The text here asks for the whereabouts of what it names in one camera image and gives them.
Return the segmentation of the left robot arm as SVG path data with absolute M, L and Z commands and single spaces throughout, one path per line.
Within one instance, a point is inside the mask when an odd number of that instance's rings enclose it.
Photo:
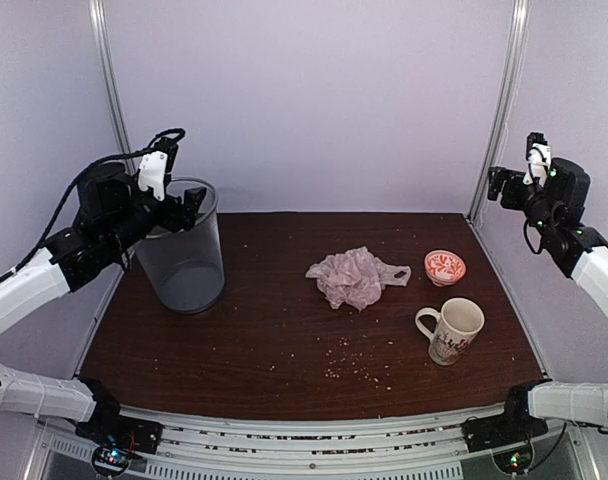
M 169 159 L 157 152 L 134 175 L 116 161 L 85 169 L 73 182 L 79 210 L 73 226 L 47 235 L 27 259 L 0 278 L 0 335 L 42 306 L 80 290 L 154 229 L 190 230 L 207 195 L 193 187 L 168 193 Z M 119 403 L 94 381 L 63 380 L 0 363 L 0 412 L 88 423 L 107 444 L 121 442 L 128 424 Z

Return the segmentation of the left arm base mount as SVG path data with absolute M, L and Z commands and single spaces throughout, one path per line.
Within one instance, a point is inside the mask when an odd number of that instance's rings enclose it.
M 157 452 L 163 426 L 158 422 L 118 415 L 113 420 L 75 422 L 75 434 L 92 441 L 91 466 L 103 477 L 125 473 L 145 454 Z

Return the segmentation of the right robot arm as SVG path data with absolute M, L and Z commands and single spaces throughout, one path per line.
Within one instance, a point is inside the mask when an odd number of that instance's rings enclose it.
M 488 173 L 490 201 L 525 215 L 523 228 L 540 235 L 534 254 L 548 252 L 564 276 L 584 290 L 608 319 L 608 240 L 584 225 L 589 175 L 572 161 L 555 158 L 544 174 L 492 167 Z M 546 420 L 594 427 L 608 434 L 608 383 L 562 383 L 540 380 L 509 390 L 496 430 L 514 442 Z

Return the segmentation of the pink plastic trash bag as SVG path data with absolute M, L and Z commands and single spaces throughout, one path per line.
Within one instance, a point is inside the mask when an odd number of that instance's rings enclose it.
M 411 276 L 410 266 L 387 264 L 366 246 L 327 255 L 305 273 L 331 309 L 348 305 L 357 311 L 377 303 L 387 287 L 405 287 Z

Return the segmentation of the grey mesh trash bin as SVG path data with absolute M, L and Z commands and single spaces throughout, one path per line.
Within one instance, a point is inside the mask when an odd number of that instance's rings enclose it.
M 199 178 L 179 177 L 170 182 L 167 192 L 181 197 L 191 189 L 205 193 L 195 225 L 177 233 L 157 227 L 135 249 L 159 301 L 178 314 L 208 310 L 225 286 L 214 186 Z

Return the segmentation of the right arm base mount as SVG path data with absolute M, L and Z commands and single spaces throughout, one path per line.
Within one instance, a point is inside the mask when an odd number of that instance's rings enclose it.
M 504 414 L 469 417 L 461 429 L 469 453 L 489 453 L 495 467 L 512 477 L 527 474 L 535 465 L 533 441 L 548 433 L 544 420 L 520 423 Z

